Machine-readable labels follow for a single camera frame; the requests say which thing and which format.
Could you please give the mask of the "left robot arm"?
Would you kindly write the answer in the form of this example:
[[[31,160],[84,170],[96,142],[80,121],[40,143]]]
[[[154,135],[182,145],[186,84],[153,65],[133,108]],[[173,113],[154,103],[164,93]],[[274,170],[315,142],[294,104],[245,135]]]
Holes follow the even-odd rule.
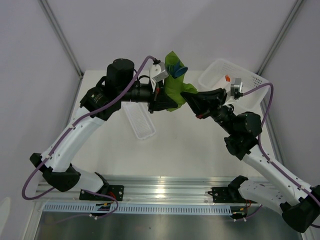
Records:
[[[122,102],[147,103],[150,113],[178,107],[166,93],[169,78],[183,76],[187,67],[181,61],[164,63],[156,58],[149,68],[149,82],[140,83],[142,67],[125,58],[118,58],[106,68],[106,75],[87,91],[80,101],[74,118],[58,139],[43,153],[33,153],[30,161],[42,173],[46,182],[60,192],[76,187],[90,199],[103,200],[110,192],[109,183],[99,173],[87,172],[72,165],[72,160],[87,141],[113,113],[121,109]]]

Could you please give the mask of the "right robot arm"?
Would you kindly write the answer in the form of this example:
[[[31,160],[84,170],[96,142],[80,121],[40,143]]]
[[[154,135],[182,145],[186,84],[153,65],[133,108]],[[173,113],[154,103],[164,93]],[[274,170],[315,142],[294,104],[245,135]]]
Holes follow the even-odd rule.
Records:
[[[234,114],[226,104],[227,92],[219,88],[198,93],[181,92],[198,119],[212,118],[228,133],[228,152],[258,171],[274,190],[247,177],[238,176],[230,184],[228,196],[234,202],[251,200],[281,215],[293,230],[304,233],[320,216],[320,187],[311,186],[271,158],[261,145],[262,121],[254,112]]]

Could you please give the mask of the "dark blue plastic spoon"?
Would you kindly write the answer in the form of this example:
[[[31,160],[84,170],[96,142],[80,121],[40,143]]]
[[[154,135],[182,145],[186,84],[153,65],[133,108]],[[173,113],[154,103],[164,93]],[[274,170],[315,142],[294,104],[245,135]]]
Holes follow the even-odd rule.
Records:
[[[179,60],[174,66],[172,70],[172,77],[174,79],[183,76],[188,71],[188,67],[184,66],[181,61]]]

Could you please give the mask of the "dark blue plastic fork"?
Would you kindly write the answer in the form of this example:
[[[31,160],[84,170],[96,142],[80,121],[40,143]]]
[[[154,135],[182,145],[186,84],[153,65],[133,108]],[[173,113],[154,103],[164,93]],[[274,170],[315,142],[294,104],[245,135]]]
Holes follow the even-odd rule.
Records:
[[[170,74],[170,75],[174,75],[175,72],[176,72],[176,66],[174,64],[167,64],[166,65],[166,69],[167,69],[167,72]]]

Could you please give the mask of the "green paper napkin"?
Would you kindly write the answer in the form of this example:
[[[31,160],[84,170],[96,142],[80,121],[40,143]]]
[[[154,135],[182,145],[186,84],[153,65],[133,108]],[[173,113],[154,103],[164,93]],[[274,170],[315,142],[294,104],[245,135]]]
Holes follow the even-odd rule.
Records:
[[[180,58],[174,51],[171,51],[165,57],[165,67],[167,64],[175,65],[178,61],[181,61]],[[177,104],[176,107],[167,109],[168,112],[173,112],[186,103],[186,100],[181,96],[182,92],[198,93],[197,89],[191,83],[184,83],[185,74],[178,78],[173,78],[173,76],[168,73],[168,77],[164,80],[165,93]]]

